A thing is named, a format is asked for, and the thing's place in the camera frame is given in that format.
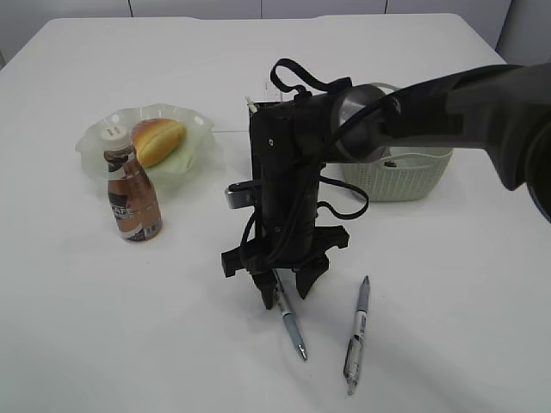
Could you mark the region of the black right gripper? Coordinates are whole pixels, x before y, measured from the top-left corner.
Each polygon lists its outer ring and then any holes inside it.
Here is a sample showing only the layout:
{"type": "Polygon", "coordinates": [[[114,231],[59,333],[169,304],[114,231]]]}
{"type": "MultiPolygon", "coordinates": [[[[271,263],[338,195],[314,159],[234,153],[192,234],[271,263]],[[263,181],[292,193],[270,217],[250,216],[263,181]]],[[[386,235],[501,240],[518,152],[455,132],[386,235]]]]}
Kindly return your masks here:
{"type": "Polygon", "coordinates": [[[267,310],[274,306],[274,293],[278,282],[272,268],[290,268],[295,275],[299,296],[305,299],[317,279],[330,265],[326,251],[346,248],[350,235],[341,226],[315,226],[309,233],[292,236],[285,248],[273,257],[267,237],[255,237],[244,247],[238,246],[221,254],[221,264],[226,278],[239,270],[246,270],[253,279],[267,310]]]}

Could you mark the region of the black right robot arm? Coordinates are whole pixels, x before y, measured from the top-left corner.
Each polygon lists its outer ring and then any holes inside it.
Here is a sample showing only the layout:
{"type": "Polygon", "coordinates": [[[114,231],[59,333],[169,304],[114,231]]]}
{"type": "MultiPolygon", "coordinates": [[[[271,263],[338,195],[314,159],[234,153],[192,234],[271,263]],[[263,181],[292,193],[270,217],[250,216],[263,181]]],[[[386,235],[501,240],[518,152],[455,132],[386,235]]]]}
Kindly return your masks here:
{"type": "Polygon", "coordinates": [[[294,272],[306,297],[328,269],[327,251],[348,245],[342,226],[318,227],[322,169],[371,163],[388,148],[485,151],[505,188],[526,186],[550,214],[550,67],[487,65],[384,93],[347,77],[324,83],[280,59],[299,83],[271,82],[292,100],[264,103],[249,118],[252,178],[226,191],[233,209],[251,207],[239,245],[221,256],[226,277],[245,270],[266,308],[278,268],[294,272]]]}

